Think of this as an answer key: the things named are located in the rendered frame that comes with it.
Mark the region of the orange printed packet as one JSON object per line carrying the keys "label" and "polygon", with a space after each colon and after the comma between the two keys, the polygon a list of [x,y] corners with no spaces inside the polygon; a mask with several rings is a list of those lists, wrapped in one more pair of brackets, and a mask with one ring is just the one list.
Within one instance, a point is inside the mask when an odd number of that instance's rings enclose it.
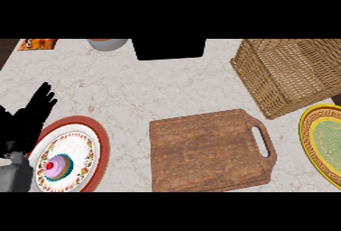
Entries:
{"label": "orange printed packet", "polygon": [[53,50],[56,42],[56,39],[25,39],[20,43],[19,50]]}

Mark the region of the brown wooden cutting board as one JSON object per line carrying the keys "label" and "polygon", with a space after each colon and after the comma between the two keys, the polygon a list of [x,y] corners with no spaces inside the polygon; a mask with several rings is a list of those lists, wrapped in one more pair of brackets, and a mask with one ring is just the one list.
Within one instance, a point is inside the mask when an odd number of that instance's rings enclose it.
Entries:
{"label": "brown wooden cutting board", "polygon": [[245,110],[149,123],[153,191],[227,191],[270,182],[277,155]]}

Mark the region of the grey round bowl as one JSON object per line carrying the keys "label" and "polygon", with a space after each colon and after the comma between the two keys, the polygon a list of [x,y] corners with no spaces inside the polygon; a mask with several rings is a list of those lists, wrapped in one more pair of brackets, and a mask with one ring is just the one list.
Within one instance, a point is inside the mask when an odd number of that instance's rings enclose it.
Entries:
{"label": "grey round bowl", "polygon": [[88,39],[88,44],[95,51],[113,51],[126,41],[126,39]]}

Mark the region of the yellow green patterned plate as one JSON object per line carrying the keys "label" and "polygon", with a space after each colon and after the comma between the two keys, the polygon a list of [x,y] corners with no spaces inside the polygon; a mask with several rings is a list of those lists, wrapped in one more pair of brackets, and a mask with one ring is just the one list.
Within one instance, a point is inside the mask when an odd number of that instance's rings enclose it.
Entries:
{"label": "yellow green patterned plate", "polygon": [[311,106],[299,118],[298,135],[314,168],[341,189],[341,106]]}

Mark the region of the white floral plate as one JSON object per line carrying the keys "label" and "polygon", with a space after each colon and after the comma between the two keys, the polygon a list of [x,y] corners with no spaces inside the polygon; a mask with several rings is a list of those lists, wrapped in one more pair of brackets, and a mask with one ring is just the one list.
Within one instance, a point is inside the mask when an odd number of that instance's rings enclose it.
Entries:
{"label": "white floral plate", "polygon": [[[70,157],[73,170],[61,180],[48,181],[44,176],[45,164],[60,153]],[[51,131],[38,142],[28,158],[33,168],[30,192],[81,191],[95,171],[98,157],[98,138],[85,125],[63,125]]]}

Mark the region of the black box appliance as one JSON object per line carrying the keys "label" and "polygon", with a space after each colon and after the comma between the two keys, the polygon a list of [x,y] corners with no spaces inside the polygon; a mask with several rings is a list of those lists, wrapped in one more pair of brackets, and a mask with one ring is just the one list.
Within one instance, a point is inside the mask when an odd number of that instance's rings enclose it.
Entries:
{"label": "black box appliance", "polygon": [[203,54],[205,39],[132,39],[137,60],[197,58]]}

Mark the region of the tan wicker basket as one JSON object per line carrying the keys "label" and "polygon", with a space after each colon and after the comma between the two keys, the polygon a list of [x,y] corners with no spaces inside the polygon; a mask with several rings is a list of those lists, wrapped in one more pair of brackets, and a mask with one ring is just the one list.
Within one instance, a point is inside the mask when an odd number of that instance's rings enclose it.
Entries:
{"label": "tan wicker basket", "polygon": [[268,119],[341,94],[341,39],[245,39],[230,65]]}

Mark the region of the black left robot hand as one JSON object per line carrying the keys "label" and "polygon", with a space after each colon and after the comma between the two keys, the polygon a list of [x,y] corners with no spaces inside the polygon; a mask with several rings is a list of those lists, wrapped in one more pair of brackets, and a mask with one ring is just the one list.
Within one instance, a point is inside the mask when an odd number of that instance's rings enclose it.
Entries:
{"label": "black left robot hand", "polygon": [[11,152],[30,152],[57,99],[42,83],[23,108],[10,114],[0,105],[0,158]]}

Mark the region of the pink frosted cupcake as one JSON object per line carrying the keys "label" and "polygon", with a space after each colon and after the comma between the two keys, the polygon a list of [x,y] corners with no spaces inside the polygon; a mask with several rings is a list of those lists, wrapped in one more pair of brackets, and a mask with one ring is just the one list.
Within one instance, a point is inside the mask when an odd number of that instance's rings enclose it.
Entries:
{"label": "pink frosted cupcake", "polygon": [[61,180],[73,170],[73,161],[70,157],[60,153],[47,161],[44,176],[48,181]]}

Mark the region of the red round placemat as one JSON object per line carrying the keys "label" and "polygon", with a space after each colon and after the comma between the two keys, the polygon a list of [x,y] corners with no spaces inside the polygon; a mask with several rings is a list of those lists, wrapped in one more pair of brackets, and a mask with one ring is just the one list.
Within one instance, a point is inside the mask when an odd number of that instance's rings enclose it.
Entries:
{"label": "red round placemat", "polygon": [[87,116],[75,115],[75,116],[64,117],[44,128],[38,137],[38,142],[42,140],[44,136],[51,131],[54,131],[63,125],[72,125],[72,124],[85,125],[94,131],[94,134],[97,135],[98,142],[100,142],[100,157],[98,157],[97,168],[90,178],[88,184],[85,185],[85,188],[81,191],[78,191],[78,192],[88,192],[95,190],[100,184],[101,176],[104,174],[106,165],[109,162],[109,138],[104,129],[101,127],[101,124]]}

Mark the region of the dark brown wooden object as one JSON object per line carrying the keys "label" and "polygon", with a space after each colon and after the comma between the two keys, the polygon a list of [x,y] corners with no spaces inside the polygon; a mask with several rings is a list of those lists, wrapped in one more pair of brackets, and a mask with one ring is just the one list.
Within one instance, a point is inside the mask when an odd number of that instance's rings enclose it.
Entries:
{"label": "dark brown wooden object", "polygon": [[19,39],[0,39],[0,69],[4,67],[7,58],[19,43]]}

